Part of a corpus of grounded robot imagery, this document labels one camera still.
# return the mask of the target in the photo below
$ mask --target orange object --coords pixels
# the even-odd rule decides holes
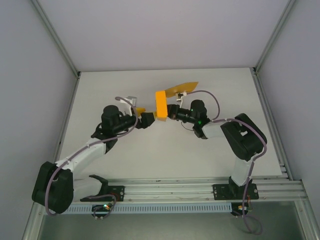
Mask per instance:
[[[171,97],[174,97],[176,93],[183,93],[184,91],[186,91],[187,93],[190,93],[193,90],[195,90],[197,85],[198,85],[197,81],[186,82],[186,83],[168,88],[167,90],[165,90],[165,95],[167,98],[171,98]]]
[[[168,116],[166,91],[155,92],[156,117],[160,121],[166,121]]]

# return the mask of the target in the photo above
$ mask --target white tabletop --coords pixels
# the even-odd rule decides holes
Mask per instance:
[[[198,81],[196,90],[212,92],[219,100],[219,119],[246,113],[267,138],[267,153],[256,161],[253,176],[279,176],[281,170],[249,68],[179,69],[82,72],[61,158],[83,146],[101,122],[107,105],[124,105],[116,96],[137,97],[137,106],[155,110],[155,92]],[[217,114],[214,99],[195,93],[183,100],[189,109],[194,99],[204,101],[209,118]],[[177,104],[174,97],[168,104]],[[120,138],[113,149],[89,165],[78,178],[96,174],[107,179],[163,179],[229,177],[236,156],[224,137],[199,139],[180,122],[156,121]]]

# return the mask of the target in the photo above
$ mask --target white wall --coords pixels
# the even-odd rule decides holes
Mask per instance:
[[[82,72],[254,67],[288,0],[39,0]]]
[[[320,1],[297,3],[264,63],[265,88],[290,167],[320,223]]]
[[[76,79],[29,1],[1,1],[0,32],[0,239],[18,240]]]
[[[74,153],[87,141],[95,126],[101,122],[105,106],[116,105],[121,111],[125,110],[124,104],[115,101],[116,96],[137,96],[139,107],[154,111],[156,91],[195,79],[199,81],[196,90],[210,91],[219,100],[219,119],[246,113],[269,140],[268,151],[257,161],[252,175],[281,175],[249,68],[82,72],[61,157],[65,158]],[[192,94],[183,99],[183,107],[189,108],[191,102],[198,98],[204,101],[209,118],[213,118],[218,109],[209,94]],[[171,97],[167,99],[167,103],[176,104],[177,101]],[[191,129],[193,125],[186,123],[185,126]],[[112,151],[92,162],[75,178],[81,179],[92,174],[106,179],[229,177],[236,157],[222,132],[221,135],[222,137],[202,141],[177,121],[157,120],[148,129],[135,130],[121,138]]]

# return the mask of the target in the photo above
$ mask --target purple cable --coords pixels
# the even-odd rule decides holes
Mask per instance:
[[[44,195],[44,206],[45,206],[45,211],[46,213],[49,215],[49,216],[56,216],[57,213],[51,213],[50,210],[49,210],[49,192],[50,192],[50,188],[51,188],[51,185],[52,185],[52,182],[54,181],[57,173],[65,166],[68,164],[68,162],[70,162],[72,159],[74,159],[77,155],[79,155],[80,153],[82,153],[84,150],[92,147],[93,145],[96,145],[96,144],[100,144],[100,143],[105,143],[105,142],[108,142],[108,141],[112,141],[112,140],[116,140],[116,139],[119,139],[119,138],[122,138],[124,137],[125,135],[128,135],[129,133],[131,133],[135,127],[137,126],[138,124],[138,112],[137,112],[137,109],[135,106],[133,106],[128,100],[124,99],[123,97],[120,97],[120,96],[116,96],[115,97],[115,100],[117,101],[120,101],[120,100],[123,100],[124,102],[126,102],[127,104],[129,104],[131,106],[131,108],[133,109],[133,112],[134,112],[134,115],[135,115],[135,123],[134,125],[132,126],[132,128],[130,128],[129,131],[121,134],[121,135],[118,135],[118,136],[115,136],[115,137],[111,137],[111,138],[108,138],[108,139],[105,139],[105,140],[101,140],[101,141],[95,141],[93,143],[90,143],[89,145],[86,145],[84,146],[83,148],[79,149],[75,154],[73,154],[71,157],[69,157],[64,163],[62,163],[52,174],[52,176],[50,177],[49,179],[49,182],[48,182],[48,185],[46,186],[46,190],[45,190],[45,195]]]
[[[244,224],[246,226],[246,228],[248,229],[248,231],[251,233],[251,234],[254,234],[254,235],[261,235],[263,233],[263,226],[261,224],[261,222],[254,216],[247,216],[245,215],[245,202],[246,202],[246,195],[247,195],[247,190],[248,190],[248,185],[249,185],[249,182],[250,182],[250,176],[252,174],[252,171],[254,169],[254,165],[255,165],[255,161],[262,157],[266,152],[267,152],[267,144],[265,142],[265,140],[263,139],[263,137],[250,125],[248,125],[247,123],[241,121],[241,120],[238,120],[238,119],[234,119],[234,118],[227,118],[227,119],[219,119],[219,120],[214,120],[213,121],[214,123],[222,123],[222,122],[237,122],[245,127],[247,127],[248,129],[250,129],[258,138],[259,140],[261,141],[261,143],[263,144],[263,151],[262,153],[260,153],[259,155],[256,155],[253,157],[252,159],[252,163],[251,163],[251,166],[250,166],[250,170],[249,170],[249,173],[248,173],[248,177],[246,179],[246,183],[245,183],[245,187],[244,187],[244,192],[243,192],[243,196],[242,196],[242,217],[243,217],[243,221],[244,221]],[[251,229],[251,227],[249,226],[248,222],[247,222],[247,217],[249,218],[252,218],[252,219],[255,219],[259,225],[260,225],[260,231],[259,232],[255,232]]]
[[[110,208],[110,211],[104,216],[105,218],[107,218],[110,215],[110,213],[113,211],[113,209],[115,208],[115,205],[116,205],[116,202],[117,202],[117,198],[112,194],[105,194],[105,195],[101,195],[101,196],[88,196],[88,199],[100,199],[100,198],[106,198],[106,197],[112,197],[113,200],[114,200],[114,204],[112,204],[112,207]],[[93,216],[96,217],[96,212],[99,209],[103,209],[103,208],[104,208],[103,206],[96,207],[93,210]]]
[[[195,94],[195,93],[207,93],[207,94],[210,94],[210,95],[214,98],[214,100],[215,100],[215,102],[216,102],[216,105],[217,105],[217,107],[218,107],[218,113],[217,113],[217,115],[216,115],[212,120],[216,120],[216,119],[219,117],[219,115],[220,115],[220,104],[219,104],[218,99],[216,98],[216,96],[213,95],[211,92],[209,92],[209,91],[207,91],[207,90],[191,91],[191,92],[188,92],[187,95],[189,95],[189,94]]]

